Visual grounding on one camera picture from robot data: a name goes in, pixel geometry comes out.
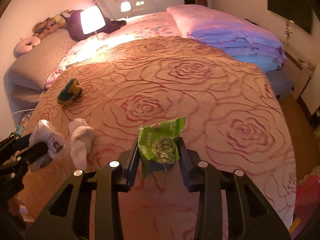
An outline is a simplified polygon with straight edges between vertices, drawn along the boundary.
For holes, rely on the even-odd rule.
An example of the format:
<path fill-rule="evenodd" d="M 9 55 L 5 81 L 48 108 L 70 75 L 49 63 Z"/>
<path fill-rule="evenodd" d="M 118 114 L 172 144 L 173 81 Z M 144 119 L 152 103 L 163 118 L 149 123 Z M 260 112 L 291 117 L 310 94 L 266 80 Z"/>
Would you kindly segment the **green pea snack bag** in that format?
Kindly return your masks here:
<path fill-rule="evenodd" d="M 142 179 L 158 171 L 168 171 L 179 161 L 177 141 L 185 117 L 158 122 L 138 129 L 137 144 L 142 162 Z"/>

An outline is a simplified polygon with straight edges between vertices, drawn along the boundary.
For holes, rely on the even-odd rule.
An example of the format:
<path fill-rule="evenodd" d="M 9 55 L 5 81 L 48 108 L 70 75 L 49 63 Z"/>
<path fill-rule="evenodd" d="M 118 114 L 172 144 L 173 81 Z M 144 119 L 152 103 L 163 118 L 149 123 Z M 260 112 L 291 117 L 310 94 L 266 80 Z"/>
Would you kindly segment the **grey bed base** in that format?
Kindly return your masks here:
<path fill-rule="evenodd" d="M 287 76 L 283 69 L 266 72 L 266 77 L 271 83 L 271 87 L 278 100 L 286 98 L 294 87 L 294 82 Z"/>

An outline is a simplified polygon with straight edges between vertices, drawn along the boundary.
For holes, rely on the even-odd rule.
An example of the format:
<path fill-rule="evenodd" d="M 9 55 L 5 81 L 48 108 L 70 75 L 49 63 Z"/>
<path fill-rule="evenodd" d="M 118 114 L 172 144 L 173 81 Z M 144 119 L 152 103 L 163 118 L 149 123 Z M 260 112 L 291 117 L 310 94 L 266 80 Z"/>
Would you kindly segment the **white low cabinet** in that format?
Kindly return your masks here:
<path fill-rule="evenodd" d="M 293 82 L 291 94 L 297 100 L 306 89 L 311 80 L 317 65 L 296 59 L 288 51 L 285 51 L 286 61 L 283 70 L 288 78 Z"/>

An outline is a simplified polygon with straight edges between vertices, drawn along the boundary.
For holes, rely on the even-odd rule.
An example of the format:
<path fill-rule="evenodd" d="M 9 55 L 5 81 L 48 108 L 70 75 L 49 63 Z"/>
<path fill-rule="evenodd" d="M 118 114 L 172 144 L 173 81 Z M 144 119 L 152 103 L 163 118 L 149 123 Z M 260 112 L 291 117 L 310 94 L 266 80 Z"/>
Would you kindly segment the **red plastic mesh basket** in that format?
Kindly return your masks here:
<path fill-rule="evenodd" d="M 319 205 L 319 176 L 310 176 L 302 185 L 297 187 L 294 219 L 307 221 Z"/>

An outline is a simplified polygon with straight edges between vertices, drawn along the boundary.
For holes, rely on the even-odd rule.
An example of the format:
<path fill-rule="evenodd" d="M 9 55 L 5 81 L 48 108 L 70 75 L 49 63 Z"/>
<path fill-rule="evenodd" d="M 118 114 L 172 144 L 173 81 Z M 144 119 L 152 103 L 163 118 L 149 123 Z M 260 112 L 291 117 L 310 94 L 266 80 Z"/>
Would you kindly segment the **glowing white table lamp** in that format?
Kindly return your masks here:
<path fill-rule="evenodd" d="M 80 12 L 80 21 L 82 32 L 87 35 L 94 33 L 99 40 L 97 30 L 103 28 L 106 25 L 104 17 L 97 6 L 93 6 Z"/>

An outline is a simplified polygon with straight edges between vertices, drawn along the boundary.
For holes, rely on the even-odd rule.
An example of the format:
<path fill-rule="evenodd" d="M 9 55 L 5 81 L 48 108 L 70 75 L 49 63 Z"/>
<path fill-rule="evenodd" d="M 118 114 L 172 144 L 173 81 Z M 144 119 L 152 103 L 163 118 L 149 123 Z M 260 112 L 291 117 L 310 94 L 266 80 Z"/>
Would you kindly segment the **wall mounted black television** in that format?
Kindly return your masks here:
<path fill-rule="evenodd" d="M 313 12 L 307 0 L 267 0 L 267 9 L 311 34 Z"/>

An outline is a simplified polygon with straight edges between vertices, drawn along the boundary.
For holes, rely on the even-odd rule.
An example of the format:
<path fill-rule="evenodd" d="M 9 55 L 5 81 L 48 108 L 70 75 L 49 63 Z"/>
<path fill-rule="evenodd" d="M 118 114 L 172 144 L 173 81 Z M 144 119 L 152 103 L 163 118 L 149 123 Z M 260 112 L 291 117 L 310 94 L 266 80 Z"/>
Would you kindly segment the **white tissue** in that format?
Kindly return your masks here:
<path fill-rule="evenodd" d="M 77 169 L 87 168 L 87 154 L 95 138 L 95 130 L 82 118 L 76 118 L 68 124 L 71 133 L 70 156 Z"/>

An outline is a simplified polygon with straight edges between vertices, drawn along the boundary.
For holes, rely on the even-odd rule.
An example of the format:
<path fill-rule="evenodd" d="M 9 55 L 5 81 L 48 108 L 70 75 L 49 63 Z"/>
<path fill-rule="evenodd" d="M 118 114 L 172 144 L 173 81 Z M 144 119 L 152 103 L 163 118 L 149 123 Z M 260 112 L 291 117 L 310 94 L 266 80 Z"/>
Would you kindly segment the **pink neck pillow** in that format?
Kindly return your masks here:
<path fill-rule="evenodd" d="M 20 38 L 20 41 L 15 47 L 15 53 L 17 54 L 25 54 L 29 51 L 31 51 L 35 46 L 39 45 L 41 43 L 41 40 L 36 37 L 28 37 L 28 38 Z"/>

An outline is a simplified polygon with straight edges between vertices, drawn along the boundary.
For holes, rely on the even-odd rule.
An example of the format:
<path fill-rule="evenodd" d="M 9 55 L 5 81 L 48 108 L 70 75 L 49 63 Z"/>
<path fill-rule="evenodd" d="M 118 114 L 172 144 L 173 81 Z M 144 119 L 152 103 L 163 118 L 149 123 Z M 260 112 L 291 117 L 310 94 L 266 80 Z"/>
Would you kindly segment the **folded purple pink quilt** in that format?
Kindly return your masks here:
<path fill-rule="evenodd" d="M 167 12 L 183 38 L 219 48 L 265 72 L 279 70 L 286 60 L 284 45 L 272 32 L 243 18 L 191 4 L 168 7 Z"/>

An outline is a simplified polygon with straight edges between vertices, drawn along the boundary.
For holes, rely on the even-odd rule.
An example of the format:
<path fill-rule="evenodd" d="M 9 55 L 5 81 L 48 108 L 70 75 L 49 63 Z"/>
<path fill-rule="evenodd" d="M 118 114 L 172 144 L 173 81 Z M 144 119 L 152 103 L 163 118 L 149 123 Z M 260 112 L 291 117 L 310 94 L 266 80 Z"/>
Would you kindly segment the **orange plush toy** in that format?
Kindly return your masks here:
<path fill-rule="evenodd" d="M 54 33 L 60 28 L 64 28 L 74 10 L 65 10 L 54 17 L 48 17 L 46 20 L 35 24 L 32 28 L 33 36 L 43 39 L 49 34 Z"/>

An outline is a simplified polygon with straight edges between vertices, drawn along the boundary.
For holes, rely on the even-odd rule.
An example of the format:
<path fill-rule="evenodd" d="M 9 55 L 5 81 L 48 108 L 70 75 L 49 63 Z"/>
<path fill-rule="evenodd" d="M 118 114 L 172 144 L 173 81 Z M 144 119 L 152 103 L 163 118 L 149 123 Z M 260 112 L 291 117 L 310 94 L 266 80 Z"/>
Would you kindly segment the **beige bed pillow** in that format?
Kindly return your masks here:
<path fill-rule="evenodd" d="M 43 91 L 48 76 L 76 44 L 66 29 L 46 36 L 31 51 L 18 57 L 4 75 L 4 87 L 11 94 L 17 86 Z"/>

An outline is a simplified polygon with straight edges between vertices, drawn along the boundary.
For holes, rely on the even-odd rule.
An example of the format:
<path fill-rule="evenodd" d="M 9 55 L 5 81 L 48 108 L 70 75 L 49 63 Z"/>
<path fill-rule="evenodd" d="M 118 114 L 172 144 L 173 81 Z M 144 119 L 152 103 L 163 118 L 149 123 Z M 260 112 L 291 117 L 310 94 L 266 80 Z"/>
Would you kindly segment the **flower stem decoration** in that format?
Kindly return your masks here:
<path fill-rule="evenodd" d="M 292 35 L 292 31 L 291 31 L 291 24 L 293 24 L 294 22 L 292 20 L 287 20 L 285 22 L 285 46 L 289 46 L 289 41 L 290 41 L 290 37 Z"/>

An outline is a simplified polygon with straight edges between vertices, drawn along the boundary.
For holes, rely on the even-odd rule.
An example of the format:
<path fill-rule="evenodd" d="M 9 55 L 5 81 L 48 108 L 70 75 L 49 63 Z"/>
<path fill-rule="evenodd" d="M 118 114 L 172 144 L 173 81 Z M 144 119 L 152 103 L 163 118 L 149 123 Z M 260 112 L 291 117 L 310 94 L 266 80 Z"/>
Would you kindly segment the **dark maroon plush toy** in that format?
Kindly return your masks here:
<path fill-rule="evenodd" d="M 67 30 L 75 41 L 82 41 L 98 33 L 110 34 L 125 26 L 125 20 L 111 20 L 98 7 L 74 11 L 67 21 Z"/>

